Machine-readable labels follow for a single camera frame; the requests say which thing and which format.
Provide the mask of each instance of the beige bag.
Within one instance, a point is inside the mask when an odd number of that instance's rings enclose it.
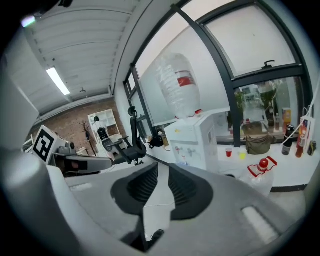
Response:
[[[245,138],[246,151],[250,155],[262,155],[270,150],[271,143],[275,143],[276,138],[270,134],[265,137],[251,138],[247,136]]]

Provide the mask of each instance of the ceiling light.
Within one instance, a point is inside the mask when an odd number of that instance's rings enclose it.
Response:
[[[60,89],[60,91],[64,95],[70,94],[70,91],[65,86],[64,82],[62,82],[60,76],[58,75],[58,73],[54,67],[48,69],[46,72],[48,73],[49,77],[52,79],[52,81],[55,83],[55,85]]]
[[[29,26],[30,24],[34,23],[36,21],[36,18],[31,15],[31,16],[28,16],[28,17],[25,17],[22,21],[21,21],[21,24],[22,24],[22,27],[27,27]]]

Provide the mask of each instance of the red label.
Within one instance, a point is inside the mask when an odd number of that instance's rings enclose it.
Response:
[[[182,86],[194,85],[195,81],[192,77],[184,76],[184,77],[178,78],[178,83],[179,83],[179,86],[182,87]]]

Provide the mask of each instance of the brick wall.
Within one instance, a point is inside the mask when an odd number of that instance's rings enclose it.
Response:
[[[80,125],[83,121],[89,124],[88,115],[93,113],[98,113],[101,111],[112,109],[113,115],[118,125],[120,134],[122,136],[126,135],[125,129],[123,124],[120,120],[119,112],[116,106],[116,102],[113,99],[107,99],[104,101],[98,101],[93,103],[88,103],[85,105],[81,105],[75,108],[72,108],[68,111],[65,111],[61,114],[55,115],[54,117],[43,121],[42,123],[34,126],[27,138],[30,138],[30,134],[32,134],[33,138],[35,139],[37,133],[41,127],[44,125],[48,127],[55,133],[58,133],[60,137],[64,138],[67,141],[73,142],[75,145],[76,150],[85,147],[88,152],[89,156],[94,156],[94,153],[90,147],[89,142],[86,140],[85,132],[83,131],[83,126]],[[116,133],[117,127],[114,125],[108,128],[109,135],[113,135]],[[93,132],[89,127],[91,143],[93,146],[96,145],[96,140],[94,138]]]

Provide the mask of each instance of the ceiling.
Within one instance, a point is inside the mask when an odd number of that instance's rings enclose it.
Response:
[[[83,98],[110,95],[123,34],[137,7],[148,2],[74,0],[69,8],[56,5],[12,40],[5,55],[9,76],[40,115]],[[51,81],[46,73],[51,67],[69,95]]]

